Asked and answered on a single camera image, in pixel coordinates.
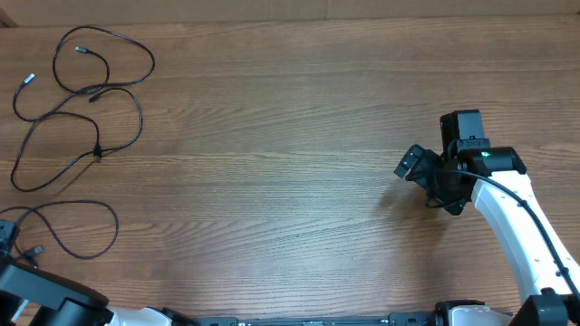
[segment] cable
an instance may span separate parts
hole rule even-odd
[[[61,241],[61,239],[58,237],[58,235],[56,235],[56,233],[54,232],[53,227],[51,226],[50,222],[48,222],[48,219],[46,219],[46,217],[40,213],[38,210],[44,207],[48,207],[48,206],[56,206],[56,205],[64,205],[64,204],[94,204],[94,205],[100,205],[100,206],[104,206],[105,208],[107,208],[111,214],[113,219],[115,220],[115,235],[111,240],[111,243],[109,245],[107,245],[107,247],[102,250],[100,253],[98,254],[93,254],[93,255],[80,255],[80,254],[76,254],[74,252],[72,252],[69,248],[67,248],[63,242]],[[48,227],[48,230],[51,232],[51,234],[53,234],[54,240],[56,240],[56,243],[69,255],[71,255],[74,258],[77,259],[83,259],[83,260],[91,260],[91,259],[95,259],[98,258],[102,255],[104,255],[105,253],[107,253],[109,251],[109,249],[111,249],[111,247],[114,245],[115,241],[117,240],[117,235],[119,234],[119,218],[117,217],[117,213],[115,213],[115,211],[112,209],[112,207],[110,207],[109,205],[100,202],[100,201],[96,201],[96,200],[88,200],[88,199],[82,199],[82,200],[64,200],[64,201],[57,201],[57,202],[52,202],[52,203],[46,203],[46,204],[42,204],[36,207],[28,207],[28,206],[14,206],[14,207],[8,207],[6,209],[3,209],[0,211],[0,215],[9,211],[13,211],[13,210],[17,210],[17,209],[25,209],[26,212],[24,212],[16,221],[16,224],[20,227],[20,225],[23,223],[23,221],[31,214],[31,213],[35,213],[37,216],[39,216],[43,222],[46,224],[46,226]],[[20,249],[17,249],[18,253],[22,256],[24,255],[22,253],[22,251],[20,251]]]
[[[93,52],[87,48],[84,47],[77,47],[76,51],[79,53],[85,53],[85,54],[90,54],[90,55],[94,55],[97,58],[99,58],[105,65],[106,68],[106,77],[104,79],[103,83],[100,84],[94,84],[94,85],[89,85],[89,86],[85,86],[79,90],[73,90],[67,86],[65,86],[63,84],[63,82],[60,80],[60,78],[58,77],[58,73],[56,71],[56,59],[58,57],[58,53],[61,51],[62,47],[65,44],[66,38],[81,29],[90,29],[90,30],[94,30],[94,31],[98,31],[98,32],[103,32],[115,37],[119,37],[122,40],[125,40],[129,43],[135,44],[137,46],[139,46],[141,49],[143,49],[145,52],[147,52],[147,54],[150,56],[151,58],[151,67],[150,69],[147,71],[147,73],[145,73],[143,76],[141,76],[139,79],[136,79],[134,81],[120,81],[120,82],[109,82],[109,79],[111,77],[111,67],[109,66],[109,64],[107,63],[107,61],[98,53]],[[10,175],[10,181],[12,182],[12,185],[22,191],[22,192],[32,192],[32,191],[36,191],[39,189],[42,189],[48,185],[50,185],[51,183],[53,183],[57,178],[59,178],[62,174],[64,174],[66,171],[68,171],[72,166],[74,166],[79,160],[81,160],[82,158],[89,156],[91,154],[94,155],[95,160],[97,162],[99,162],[102,158],[102,154],[105,152],[114,152],[117,150],[121,150],[121,149],[125,149],[128,146],[132,145],[135,141],[137,141],[137,139],[139,138],[142,130],[143,130],[143,114],[141,111],[141,106],[139,104],[139,101],[137,100],[137,98],[130,92],[127,91],[121,87],[123,86],[130,86],[130,85],[134,85],[136,83],[142,82],[144,81],[147,77],[149,77],[152,73],[153,70],[155,69],[155,57],[153,56],[153,53],[143,44],[132,40],[129,37],[123,36],[121,34],[116,34],[114,32],[111,31],[107,31],[105,29],[99,28],[99,27],[94,27],[94,26],[79,26],[79,27],[75,27],[72,30],[70,30],[69,32],[67,32],[59,41],[59,43],[56,45],[56,50],[54,51],[54,56],[53,56],[53,76],[56,80],[56,82],[65,90],[69,91],[70,94],[67,95],[62,101],[60,101],[58,104],[56,104],[56,106],[54,106],[51,110],[49,110],[48,112],[46,112],[45,114],[34,118],[34,119],[30,119],[30,118],[26,118],[24,117],[16,108],[16,102],[18,100],[18,96],[20,95],[22,89],[28,85],[35,77],[34,74],[31,74],[30,76],[28,76],[28,78],[26,78],[21,84],[20,86],[18,86],[18,88],[16,89],[16,92],[14,93],[14,99],[12,102],[12,107],[14,110],[14,114],[23,121],[26,122],[32,122],[32,126],[31,128],[28,130],[28,133],[26,134],[26,136],[24,137],[24,141],[20,147],[20,150],[18,152],[18,155],[16,157],[16,161],[14,163],[14,168],[12,170],[12,173]],[[101,143],[100,143],[100,133],[99,133],[99,127],[97,126],[97,123],[92,120],[89,117],[83,116],[81,114],[77,114],[77,113],[71,113],[71,112],[63,112],[63,111],[58,111],[64,104],[66,104],[68,101],[70,101],[72,98],[74,98],[77,95],[89,95],[89,94],[94,94],[90,99],[89,102],[95,102],[97,101],[104,93],[108,92],[108,91],[125,91],[126,93],[128,93],[133,100],[135,101],[135,105],[137,106],[137,111],[139,113],[139,130],[137,132],[137,135],[135,136],[134,139],[132,139],[131,141],[129,141],[128,143],[124,144],[124,145],[120,145],[120,146],[116,146],[116,147],[112,147],[112,148],[108,148],[108,149],[102,149]],[[92,151],[87,151],[85,153],[82,153],[80,156],[78,156],[77,158],[75,158],[73,161],[71,161],[65,168],[63,168],[63,170],[61,170],[59,173],[56,174],[56,176],[50,178],[48,181],[44,182],[42,185],[37,186],[37,187],[31,187],[31,188],[23,188],[23,187],[19,187],[16,182],[15,182],[15,173],[16,170],[18,169],[18,165],[20,163],[20,159],[22,158],[22,155],[24,154],[24,149],[26,147],[26,144],[28,143],[28,140],[31,138],[34,130],[36,129],[36,127],[43,121],[45,121],[46,119],[56,116],[56,115],[61,115],[61,116],[72,116],[74,118],[77,119],[82,119],[82,120],[87,120],[90,123],[93,124],[93,126],[96,129],[96,133],[97,133],[97,139],[95,142],[95,146],[93,148]]]
[[[548,251],[550,252],[550,254],[552,255],[552,258],[554,259],[556,266],[558,267],[558,271],[564,277],[565,282],[568,285],[568,287],[570,288],[570,291],[572,292],[574,297],[577,299],[578,302],[580,302],[580,292],[578,291],[578,289],[574,285],[574,282],[572,282],[572,278],[570,277],[570,273],[568,272],[568,269],[564,266],[564,263],[562,263],[562,259],[560,259],[560,256],[558,255],[556,248],[554,247],[554,244],[552,243],[552,240],[550,239],[550,236],[547,234],[546,229],[542,225],[542,222],[540,221],[539,217],[537,217],[536,213],[529,206],[529,204],[527,203],[526,200],[522,199],[516,193],[514,193],[513,191],[509,190],[507,187],[503,186],[502,184],[498,183],[497,181],[495,181],[489,177],[483,177],[483,176],[480,176],[479,174],[475,174],[475,173],[471,173],[471,172],[467,172],[467,171],[433,168],[433,169],[430,169],[427,171],[419,171],[419,172],[410,173],[409,175],[407,175],[407,177],[405,177],[405,180],[414,181],[419,177],[424,177],[425,174],[428,174],[428,175],[431,174],[433,176],[435,176],[437,174],[458,174],[458,175],[462,175],[462,176],[473,177],[473,178],[488,182],[490,185],[498,188],[499,190],[508,194],[510,197],[514,198],[520,206],[524,207],[526,212],[529,214],[529,216],[534,221],[534,224],[536,224],[537,230],[542,235],[542,238],[544,239],[544,242],[546,243],[546,247],[547,247]]]

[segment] wooden table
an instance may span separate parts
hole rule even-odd
[[[130,87],[144,131],[130,148],[90,159],[32,194],[9,181],[29,128],[12,113],[48,111],[66,94],[52,77],[67,28],[0,30],[0,203],[89,198],[117,210],[115,246],[93,261],[61,250],[42,222],[23,225],[38,261],[128,308],[196,316],[383,315],[471,298],[518,307],[495,236],[469,205],[461,216],[423,207],[424,193],[392,173],[410,145],[441,151],[439,116],[482,111],[494,146],[513,146],[570,252],[580,255],[580,18],[392,19],[112,27],[149,46],[157,68]],[[139,77],[148,56],[82,32],[58,61],[73,87]],[[137,129],[122,93],[63,110],[95,118],[104,146]],[[94,129],[72,119],[39,127],[17,175],[34,186],[91,150]],[[111,240],[103,209],[45,209],[81,254]]]

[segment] wall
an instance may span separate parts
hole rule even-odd
[[[70,26],[575,14],[580,0],[0,0],[0,8],[9,24]]]

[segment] metal connector tip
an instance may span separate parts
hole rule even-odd
[[[36,77],[36,75],[35,75],[35,74],[33,74],[33,73],[31,73],[31,74],[30,74],[30,76],[28,76],[28,78],[26,78],[26,79],[24,80],[24,83],[29,83],[29,82],[31,82],[31,81],[34,79],[34,77]]]

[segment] black wire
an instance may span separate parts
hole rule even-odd
[[[145,52],[147,52],[147,54],[151,58],[151,67],[150,67],[149,71],[145,75],[143,75],[142,77],[140,77],[139,79],[134,80],[134,81],[109,82],[109,78],[111,76],[111,68],[110,68],[109,64],[107,63],[107,61],[101,55],[99,55],[98,53],[95,53],[95,52],[93,52],[91,50],[84,49],[84,48],[77,48],[77,51],[79,51],[79,52],[87,53],[87,54],[90,54],[90,55],[94,55],[97,58],[101,59],[103,61],[103,63],[105,64],[107,75],[106,75],[105,80],[104,80],[103,83],[85,86],[85,87],[83,87],[83,88],[81,88],[79,90],[73,90],[73,89],[65,86],[61,82],[61,80],[59,79],[58,73],[56,72],[56,58],[58,57],[58,53],[61,51],[61,49],[62,49],[62,47],[63,47],[63,45],[65,43],[66,38],[70,34],[76,32],[78,30],[81,30],[81,29],[91,29],[91,30],[95,30],[95,31],[107,33],[107,34],[110,34],[110,35],[115,36],[115,37],[119,37],[119,38],[121,38],[121,39],[123,39],[123,40],[125,40],[127,42],[130,42],[132,44],[135,44],[135,45],[139,46],[141,49],[143,49]],[[12,185],[16,189],[18,189],[20,191],[23,191],[23,192],[32,192],[32,191],[41,189],[41,188],[46,187],[46,186],[50,185],[51,183],[53,183],[57,178],[59,178],[62,174],[64,174],[66,171],[68,171],[74,164],[76,164],[82,158],[84,158],[84,157],[86,157],[88,155],[93,154],[96,158],[100,159],[102,157],[102,153],[104,153],[104,152],[117,151],[117,150],[125,149],[128,146],[132,145],[135,141],[137,141],[137,139],[139,138],[139,136],[140,136],[140,134],[141,134],[141,132],[143,130],[143,114],[142,114],[142,111],[141,111],[141,106],[140,106],[139,101],[137,100],[137,98],[130,91],[127,91],[127,90],[121,88],[121,86],[130,86],[130,85],[133,85],[133,84],[142,82],[143,80],[145,80],[147,77],[149,77],[151,75],[151,73],[153,72],[154,69],[155,69],[155,57],[153,56],[153,53],[145,45],[143,45],[143,44],[141,44],[141,43],[139,43],[139,42],[137,42],[135,40],[132,40],[129,37],[126,37],[126,36],[123,36],[123,35],[120,35],[120,34],[116,34],[116,33],[113,33],[111,31],[107,31],[107,30],[104,30],[102,28],[99,28],[99,27],[93,27],[93,26],[79,26],[79,27],[75,27],[71,31],[67,32],[61,38],[61,40],[59,41],[59,43],[56,45],[56,50],[54,51],[54,56],[53,56],[53,76],[56,79],[56,82],[62,88],[64,88],[65,90],[69,91],[70,94],[68,96],[66,96],[62,101],[60,101],[56,106],[54,106],[51,110],[49,110],[45,114],[43,114],[40,117],[37,117],[35,119],[29,119],[29,118],[24,117],[22,114],[20,114],[20,112],[18,112],[18,109],[16,108],[16,102],[17,102],[18,96],[20,95],[20,92],[30,82],[30,80],[26,80],[23,83],[21,83],[20,86],[18,86],[18,88],[16,89],[16,92],[14,93],[14,99],[13,99],[13,102],[12,102],[14,114],[16,114],[16,116],[20,120],[23,120],[23,121],[26,121],[26,122],[32,122],[33,125],[31,126],[31,128],[28,130],[28,133],[24,137],[24,141],[23,141],[22,146],[20,147],[20,150],[19,150],[18,155],[16,157],[16,161],[14,163],[14,168],[13,168],[12,173],[10,175],[10,181],[12,182]],[[110,88],[107,89],[107,90],[102,91],[102,89],[105,88],[105,87],[110,87]],[[92,96],[89,99],[89,102],[94,102],[94,101],[97,101],[104,93],[106,93],[108,91],[113,91],[113,90],[116,90],[116,91],[125,91],[126,93],[128,93],[133,98],[133,100],[135,101],[135,104],[137,106],[137,111],[139,113],[140,125],[139,125],[139,130],[137,132],[137,135],[135,136],[134,139],[132,139],[128,143],[126,143],[124,145],[117,146],[117,147],[112,147],[112,148],[108,148],[108,149],[102,149],[101,148],[101,144],[100,144],[99,127],[97,126],[97,124],[96,124],[96,122],[94,120],[92,120],[91,118],[88,118],[86,116],[83,116],[81,114],[70,113],[70,112],[58,112],[58,110],[66,102],[68,102],[70,99],[74,98],[77,95],[88,95],[88,94],[94,94],[95,92],[101,91],[101,92],[98,92],[96,95]],[[50,117],[52,117],[54,115],[57,115],[57,114],[73,116],[75,118],[79,118],[79,119],[83,119],[83,120],[87,120],[87,121],[91,122],[94,125],[94,127],[96,128],[96,132],[97,132],[97,139],[96,139],[95,146],[94,146],[93,150],[92,151],[87,151],[85,153],[82,153],[80,156],[78,156],[73,161],[71,161],[63,170],[61,170],[58,174],[56,174],[56,176],[52,177],[51,179],[49,179],[48,181],[46,181],[45,183],[43,183],[40,186],[31,187],[31,188],[22,188],[22,187],[19,187],[18,185],[16,185],[16,182],[15,182],[15,172],[18,169],[18,165],[19,165],[20,159],[22,158],[22,155],[24,154],[24,149],[26,147],[26,144],[28,143],[28,140],[32,136],[34,130],[36,129],[36,127],[38,126],[39,123],[43,122],[47,118],[50,118]]]
[[[100,205],[100,206],[104,206],[106,207],[112,214],[112,217],[115,220],[115,235],[111,240],[111,243],[104,249],[102,250],[100,253],[98,254],[93,254],[93,255],[89,255],[89,256],[84,256],[84,255],[80,255],[80,254],[76,254],[74,252],[72,252],[69,248],[67,248],[63,242],[61,241],[61,239],[58,237],[58,235],[56,235],[56,233],[53,230],[53,227],[51,226],[50,222],[48,222],[48,219],[46,219],[46,217],[40,213],[38,210],[44,207],[48,207],[48,206],[56,206],[56,205],[63,205],[63,204],[95,204],[95,205]],[[24,212],[16,221],[16,224],[20,227],[20,225],[23,223],[23,221],[31,214],[31,213],[35,213],[37,216],[39,216],[43,222],[46,224],[46,226],[48,227],[48,230],[51,232],[51,234],[53,234],[54,240],[56,240],[56,243],[69,255],[71,255],[74,258],[78,258],[78,259],[83,259],[83,260],[90,260],[90,259],[94,259],[97,257],[102,256],[103,254],[107,253],[109,251],[109,249],[111,249],[111,247],[114,245],[115,241],[117,240],[117,235],[119,234],[119,218],[117,217],[117,213],[115,213],[115,211],[112,209],[112,207],[110,207],[109,205],[97,201],[97,200],[88,200],[88,199],[82,199],[82,200],[64,200],[64,201],[57,201],[57,202],[52,202],[52,203],[47,203],[47,204],[42,204],[36,207],[28,207],[28,206],[14,206],[14,207],[8,207],[6,209],[3,209],[0,211],[0,214],[9,212],[9,211],[13,211],[16,209],[25,209],[26,212]],[[17,249],[17,252],[20,255],[24,255],[22,254],[22,251],[20,251],[20,249]]]
[[[473,177],[473,178],[488,182],[490,185],[498,188],[499,190],[508,194],[510,197],[514,198],[520,206],[524,207],[526,212],[529,214],[529,216],[534,221],[534,224],[536,224],[537,230],[542,235],[542,238],[544,239],[544,242],[546,243],[546,247],[547,247],[548,251],[550,252],[550,254],[552,255],[552,258],[554,259],[554,262],[556,263],[556,266],[558,267],[560,274],[564,277],[565,282],[568,285],[568,287],[570,288],[570,291],[572,292],[574,297],[577,299],[578,302],[580,302],[580,292],[578,292],[578,289],[574,285],[574,282],[572,281],[572,278],[570,277],[570,273],[569,273],[568,269],[564,266],[564,263],[562,263],[562,259],[560,259],[560,256],[558,255],[558,252],[556,251],[556,248],[554,247],[554,244],[552,243],[552,240],[550,239],[550,236],[548,235],[546,229],[542,225],[542,222],[540,221],[539,217],[537,217],[536,213],[529,206],[529,204],[527,203],[526,200],[522,199],[516,193],[514,193],[513,191],[509,190],[507,187],[503,186],[502,184],[498,183],[497,181],[495,181],[489,177],[483,177],[483,176],[480,176],[479,174],[475,174],[475,173],[471,173],[471,172],[467,172],[467,171],[433,168],[433,169],[430,169],[427,171],[419,171],[419,172],[410,173],[409,175],[407,175],[407,177],[405,177],[405,179],[407,181],[414,181],[419,177],[425,177],[425,175],[435,176],[437,174],[458,174],[458,175],[462,175],[462,176]]]

